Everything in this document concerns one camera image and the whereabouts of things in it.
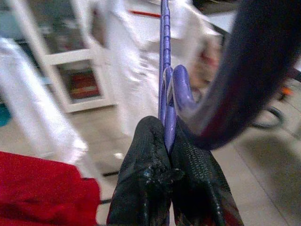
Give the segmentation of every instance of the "tiled floor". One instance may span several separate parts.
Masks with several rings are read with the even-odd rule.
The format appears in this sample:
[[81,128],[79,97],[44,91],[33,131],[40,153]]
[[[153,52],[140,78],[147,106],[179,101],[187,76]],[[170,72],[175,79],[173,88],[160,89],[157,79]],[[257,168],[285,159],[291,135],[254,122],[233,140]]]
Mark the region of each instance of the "tiled floor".
[[[294,96],[272,104],[285,115],[282,128],[247,129],[240,137],[215,150],[246,226],[301,225],[301,85]],[[120,132],[115,107],[66,115],[89,145],[89,155],[101,173],[117,171],[131,138]],[[0,128],[0,149],[34,156],[12,120]],[[109,199],[117,176],[101,182],[102,199]],[[105,223],[109,204],[99,206],[97,221]]]

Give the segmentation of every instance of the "teal object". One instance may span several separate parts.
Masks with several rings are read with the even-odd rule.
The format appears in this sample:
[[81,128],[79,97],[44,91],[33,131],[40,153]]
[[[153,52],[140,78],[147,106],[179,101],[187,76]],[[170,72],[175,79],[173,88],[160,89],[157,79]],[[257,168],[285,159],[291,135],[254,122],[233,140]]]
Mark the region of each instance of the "teal object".
[[8,108],[5,106],[5,104],[0,104],[0,127],[8,124],[10,118],[11,115],[8,111]]

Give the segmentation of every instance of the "red item on shelf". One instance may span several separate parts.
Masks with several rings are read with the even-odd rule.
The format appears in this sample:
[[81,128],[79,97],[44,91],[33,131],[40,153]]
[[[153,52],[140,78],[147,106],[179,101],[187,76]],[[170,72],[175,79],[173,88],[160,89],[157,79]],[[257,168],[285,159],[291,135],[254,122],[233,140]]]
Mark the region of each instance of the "red item on shelf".
[[91,72],[73,74],[71,77],[71,97],[81,99],[100,95],[97,83]]
[[0,152],[0,225],[94,226],[99,200],[75,166]]

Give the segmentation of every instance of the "white cabinet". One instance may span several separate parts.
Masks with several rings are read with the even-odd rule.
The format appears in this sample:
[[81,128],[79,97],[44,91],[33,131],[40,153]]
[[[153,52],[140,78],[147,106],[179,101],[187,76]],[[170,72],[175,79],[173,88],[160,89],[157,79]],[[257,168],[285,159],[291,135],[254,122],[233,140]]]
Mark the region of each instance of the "white cabinet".
[[105,50],[89,35],[93,0],[6,0],[66,112],[114,104]]

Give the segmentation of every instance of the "red cloth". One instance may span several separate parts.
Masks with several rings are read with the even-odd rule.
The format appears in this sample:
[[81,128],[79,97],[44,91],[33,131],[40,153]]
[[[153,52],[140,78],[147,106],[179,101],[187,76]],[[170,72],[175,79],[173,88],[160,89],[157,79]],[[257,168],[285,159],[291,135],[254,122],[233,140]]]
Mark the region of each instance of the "red cloth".
[[0,152],[0,226],[94,226],[99,194],[72,165]]

